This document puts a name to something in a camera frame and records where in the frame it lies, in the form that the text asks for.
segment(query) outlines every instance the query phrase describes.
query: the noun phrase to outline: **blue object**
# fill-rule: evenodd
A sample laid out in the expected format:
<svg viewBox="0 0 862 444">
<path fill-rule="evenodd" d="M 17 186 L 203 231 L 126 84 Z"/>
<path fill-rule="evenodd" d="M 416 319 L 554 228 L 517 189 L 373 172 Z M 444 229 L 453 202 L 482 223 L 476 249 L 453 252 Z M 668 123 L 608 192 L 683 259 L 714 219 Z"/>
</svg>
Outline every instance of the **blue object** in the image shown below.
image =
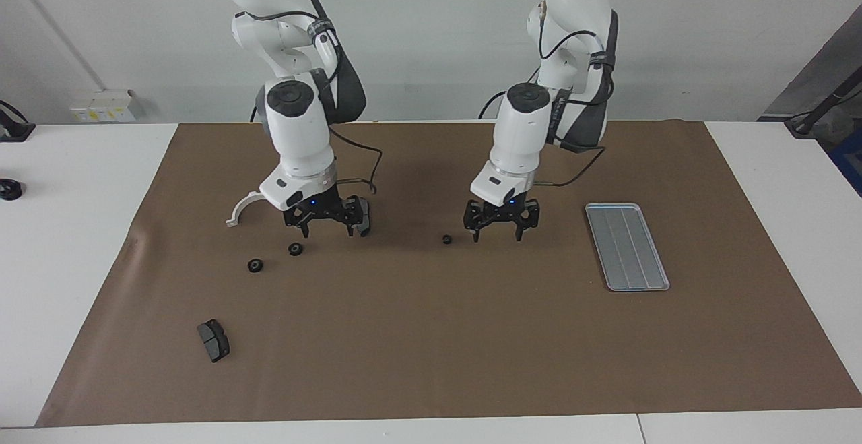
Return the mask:
<svg viewBox="0 0 862 444">
<path fill-rule="evenodd" d="M 831 150 L 829 158 L 853 189 L 856 189 L 856 193 L 862 195 L 862 129 L 857 129 L 837 148 Z"/>
</svg>

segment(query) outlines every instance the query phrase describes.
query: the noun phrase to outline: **gray tray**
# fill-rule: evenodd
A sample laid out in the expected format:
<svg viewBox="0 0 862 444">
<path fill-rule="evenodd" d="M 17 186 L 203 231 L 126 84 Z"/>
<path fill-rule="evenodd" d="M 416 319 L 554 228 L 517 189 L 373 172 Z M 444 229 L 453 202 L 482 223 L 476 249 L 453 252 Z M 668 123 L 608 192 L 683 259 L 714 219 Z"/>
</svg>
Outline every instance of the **gray tray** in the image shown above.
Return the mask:
<svg viewBox="0 0 862 444">
<path fill-rule="evenodd" d="M 586 213 L 610 290 L 632 292 L 671 287 L 638 205 L 591 203 Z"/>
</svg>

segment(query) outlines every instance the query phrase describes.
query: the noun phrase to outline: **black stand base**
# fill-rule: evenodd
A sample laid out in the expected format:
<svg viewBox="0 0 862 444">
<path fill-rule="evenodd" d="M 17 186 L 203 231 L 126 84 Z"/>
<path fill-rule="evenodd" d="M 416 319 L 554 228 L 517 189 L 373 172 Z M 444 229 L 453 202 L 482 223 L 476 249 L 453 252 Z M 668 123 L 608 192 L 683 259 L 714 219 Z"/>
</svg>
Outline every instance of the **black stand base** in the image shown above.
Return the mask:
<svg viewBox="0 0 862 444">
<path fill-rule="evenodd" d="M 19 124 L 15 129 L 18 131 L 15 136 L 0 135 L 0 143 L 24 143 L 35 128 L 35 124 Z"/>
<path fill-rule="evenodd" d="M 509 199 L 502 207 L 496 207 L 489 202 L 467 202 L 464 211 L 464 228 L 473 234 L 473 242 L 479 241 L 479 232 L 492 223 L 510 221 L 515 224 L 515 240 L 521 241 L 524 232 L 539 226 L 539 202 L 527 199 L 527 193 L 521 193 Z"/>
<path fill-rule="evenodd" d="M 284 225 L 298 226 L 302 237 L 308 238 L 308 223 L 311 220 L 335 220 L 347 226 L 347 235 L 353 237 L 354 229 L 360 237 L 372 231 L 372 219 L 368 201 L 356 195 L 341 199 L 338 186 L 312 196 L 284 212 Z"/>
</svg>

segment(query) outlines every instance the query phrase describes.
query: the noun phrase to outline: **black wheel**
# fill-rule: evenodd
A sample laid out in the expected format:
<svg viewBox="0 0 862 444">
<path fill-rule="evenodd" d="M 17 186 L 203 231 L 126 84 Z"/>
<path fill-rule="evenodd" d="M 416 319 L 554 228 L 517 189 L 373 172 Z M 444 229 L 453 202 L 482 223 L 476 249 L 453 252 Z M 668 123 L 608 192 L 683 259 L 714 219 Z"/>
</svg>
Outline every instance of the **black wheel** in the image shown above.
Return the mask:
<svg viewBox="0 0 862 444">
<path fill-rule="evenodd" d="M 264 269 L 264 261 L 260 259 L 252 259 L 248 261 L 249 272 L 261 272 Z"/>
<path fill-rule="evenodd" d="M 299 254 L 302 254 L 303 248 L 304 247 L 302 247 L 302 244 L 300 244 L 299 242 L 293 242 L 292 244 L 288 245 L 287 253 L 289 253 L 293 257 L 296 257 Z"/>
</svg>

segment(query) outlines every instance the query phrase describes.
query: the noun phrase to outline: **tabletop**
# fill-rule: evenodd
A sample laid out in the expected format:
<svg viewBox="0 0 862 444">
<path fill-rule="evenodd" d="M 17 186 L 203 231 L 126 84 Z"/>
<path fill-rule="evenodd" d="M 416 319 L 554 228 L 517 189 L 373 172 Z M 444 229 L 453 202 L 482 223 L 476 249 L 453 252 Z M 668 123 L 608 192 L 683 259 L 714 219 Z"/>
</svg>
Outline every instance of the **tabletop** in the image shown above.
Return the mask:
<svg viewBox="0 0 862 444">
<path fill-rule="evenodd" d="M 0 146 L 0 177 L 26 184 L 0 205 L 0 426 L 32 426 L 126 237 L 176 125 L 43 125 Z M 814 141 L 779 124 L 708 123 L 733 174 L 849 371 L 862 387 L 862 199 Z M 7 441 L 228 440 L 855 442 L 862 410 L 619 414 L 503 419 L 149 424 L 6 429 Z"/>
</svg>

